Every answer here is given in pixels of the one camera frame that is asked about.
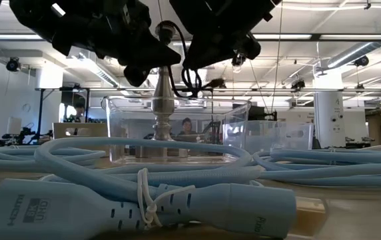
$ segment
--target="white column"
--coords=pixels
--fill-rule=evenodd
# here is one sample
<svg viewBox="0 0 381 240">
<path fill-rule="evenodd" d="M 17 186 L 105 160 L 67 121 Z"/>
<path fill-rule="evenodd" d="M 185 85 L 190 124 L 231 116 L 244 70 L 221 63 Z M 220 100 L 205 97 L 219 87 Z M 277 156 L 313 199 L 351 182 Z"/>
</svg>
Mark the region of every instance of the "white column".
<svg viewBox="0 0 381 240">
<path fill-rule="evenodd" d="M 62 84 L 63 69 L 59 66 L 47 63 L 41 69 L 37 69 L 37 85 L 39 88 L 59 88 L 62 87 Z M 49 130 L 53 129 L 53 123 L 59 122 L 59 106 L 62 92 L 54 91 L 51 93 L 50 90 L 46 90 L 44 96 L 48 97 L 43 102 L 41 134 L 46 134 Z"/>
<path fill-rule="evenodd" d="M 317 89 L 342 89 L 342 74 L 339 69 L 323 73 L 314 71 L 314 87 Z M 315 93 L 316 137 L 322 148 L 345 147 L 343 94 L 341 92 Z"/>
</svg>

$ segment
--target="plastic connector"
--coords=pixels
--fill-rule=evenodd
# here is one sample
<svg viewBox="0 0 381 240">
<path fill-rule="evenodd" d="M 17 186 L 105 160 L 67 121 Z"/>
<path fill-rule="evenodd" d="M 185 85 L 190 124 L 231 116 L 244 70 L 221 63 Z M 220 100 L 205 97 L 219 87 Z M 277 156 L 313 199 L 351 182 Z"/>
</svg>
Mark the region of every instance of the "plastic connector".
<svg viewBox="0 0 381 240">
<path fill-rule="evenodd" d="M 179 187 L 160 185 L 156 195 Z M 200 221 L 219 229 L 285 238 L 296 216 L 294 193 L 218 184 L 157 203 L 162 225 Z M 136 203 L 110 201 L 71 183 L 6 179 L 0 184 L 0 239 L 82 240 L 107 231 L 142 231 Z"/>
<path fill-rule="evenodd" d="M 109 201 L 81 185 L 13 179 L 0 184 L 2 240 L 83 240 L 144 227 L 136 204 Z"/>
<path fill-rule="evenodd" d="M 170 190 L 160 185 L 157 194 Z M 231 183 L 171 195 L 158 209 L 176 215 L 170 218 L 175 223 L 181 217 L 179 222 L 197 220 L 227 231 L 285 238 L 296 217 L 296 199 L 287 189 Z"/>
</svg>

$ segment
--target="zip tie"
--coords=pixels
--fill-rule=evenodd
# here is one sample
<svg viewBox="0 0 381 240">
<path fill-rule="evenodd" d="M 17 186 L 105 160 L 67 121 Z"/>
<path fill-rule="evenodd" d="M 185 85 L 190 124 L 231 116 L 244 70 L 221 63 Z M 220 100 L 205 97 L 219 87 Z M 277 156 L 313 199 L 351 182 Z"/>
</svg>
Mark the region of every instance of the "zip tie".
<svg viewBox="0 0 381 240">
<path fill-rule="evenodd" d="M 164 199 L 165 197 L 169 197 L 176 193 L 182 193 L 185 191 L 189 191 L 191 189 L 195 189 L 194 185 L 188 186 L 188 187 L 182 187 L 180 189 L 174 189 L 171 191 L 167 191 L 161 195 L 159 195 L 155 200 L 152 200 L 151 194 L 149 193 L 149 183 L 148 183 L 148 169 L 144 168 L 141 169 L 137 173 L 137 201 L 139 203 L 139 209 L 140 214 L 142 217 L 142 220 L 146 223 L 148 228 L 151 228 L 152 222 L 154 221 L 155 224 L 158 227 L 162 227 L 163 224 L 159 221 L 158 215 L 157 215 L 157 203 Z M 145 197 L 145 203 L 146 203 L 146 213 L 143 209 L 143 197 Z"/>
</svg>

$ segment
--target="ceiling light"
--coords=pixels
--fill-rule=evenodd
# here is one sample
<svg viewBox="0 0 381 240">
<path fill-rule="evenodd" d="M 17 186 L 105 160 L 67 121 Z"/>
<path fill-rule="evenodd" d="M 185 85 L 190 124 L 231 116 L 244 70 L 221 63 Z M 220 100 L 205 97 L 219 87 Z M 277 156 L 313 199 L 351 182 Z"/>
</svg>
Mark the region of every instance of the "ceiling light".
<svg viewBox="0 0 381 240">
<path fill-rule="evenodd" d="M 116 90 L 117 90 L 116 88 L 100 88 L 100 87 L 90 89 L 90 91 L 116 91 Z"/>
<path fill-rule="evenodd" d="M 55 12 L 60 14 L 61 17 L 66 14 L 66 12 L 57 3 L 53 4 L 51 7 L 55 10 Z"/>
<path fill-rule="evenodd" d="M 0 34 L 0 41 L 43 40 L 36 34 Z"/>
<path fill-rule="evenodd" d="M 112 87 L 118 87 L 119 83 L 114 77 L 110 76 L 106 71 L 101 69 L 93 60 L 86 58 L 82 53 L 79 53 L 80 58 L 72 56 L 73 59 L 78 60 L 85 66 L 86 69 L 97 75 L 100 79 L 107 82 Z"/>
<path fill-rule="evenodd" d="M 239 89 L 239 88 L 236 88 L 236 89 L 213 89 L 213 91 L 216 91 L 216 92 L 225 92 L 225 91 L 252 91 L 253 89 Z"/>
<path fill-rule="evenodd" d="M 185 41 L 185 44 L 186 46 L 191 46 L 191 41 Z M 179 46 L 179 47 L 182 47 L 183 46 L 183 43 L 181 41 L 175 41 L 173 42 L 173 46 Z"/>
<path fill-rule="evenodd" d="M 143 87 L 136 87 L 136 88 L 129 87 L 129 88 L 127 88 L 127 91 L 154 91 L 154 89 L 143 88 Z"/>
<path fill-rule="evenodd" d="M 344 99 L 344 100 L 351 100 L 351 99 L 354 99 L 354 98 L 361 98 L 363 96 L 366 96 L 366 95 L 369 95 L 369 94 L 373 94 L 374 92 L 365 92 L 365 93 L 361 93 L 359 95 L 356 95 L 356 96 L 353 96 L 353 97 L 349 97 L 347 99 Z"/>
<path fill-rule="evenodd" d="M 343 10 L 355 10 L 355 9 L 363 9 L 365 6 L 349 6 L 349 7 L 297 7 L 297 6 L 281 6 L 277 5 L 277 7 L 288 9 L 288 10 L 296 10 L 296 11 L 343 11 Z"/>
<path fill-rule="evenodd" d="M 275 40 L 275 39 L 284 39 L 284 40 L 301 40 L 301 39 L 310 39 L 311 34 L 254 34 L 254 38 L 257 40 Z"/>
<path fill-rule="evenodd" d="M 336 34 L 336 35 L 321 35 L 321 40 L 360 40 L 360 39 L 369 39 L 369 40 L 381 40 L 381 35 L 379 34 L 373 34 L 373 35 L 342 35 L 342 34 Z"/>
</svg>

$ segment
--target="metal pole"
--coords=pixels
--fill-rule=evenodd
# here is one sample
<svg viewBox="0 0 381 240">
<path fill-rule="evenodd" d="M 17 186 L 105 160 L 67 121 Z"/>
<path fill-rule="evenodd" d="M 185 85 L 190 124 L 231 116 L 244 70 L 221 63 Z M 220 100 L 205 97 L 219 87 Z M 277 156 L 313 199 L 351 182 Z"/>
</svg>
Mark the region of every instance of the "metal pole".
<svg viewBox="0 0 381 240">
<path fill-rule="evenodd" d="M 38 116 L 38 130 L 37 134 L 35 134 L 36 140 L 39 139 L 39 136 L 41 135 L 41 122 L 43 120 L 43 102 L 44 102 L 44 91 L 45 89 L 41 89 L 40 96 L 39 96 L 39 116 Z"/>
<path fill-rule="evenodd" d="M 85 122 L 89 121 L 89 108 L 90 108 L 90 89 L 87 90 L 87 102 L 85 103 Z"/>
</svg>

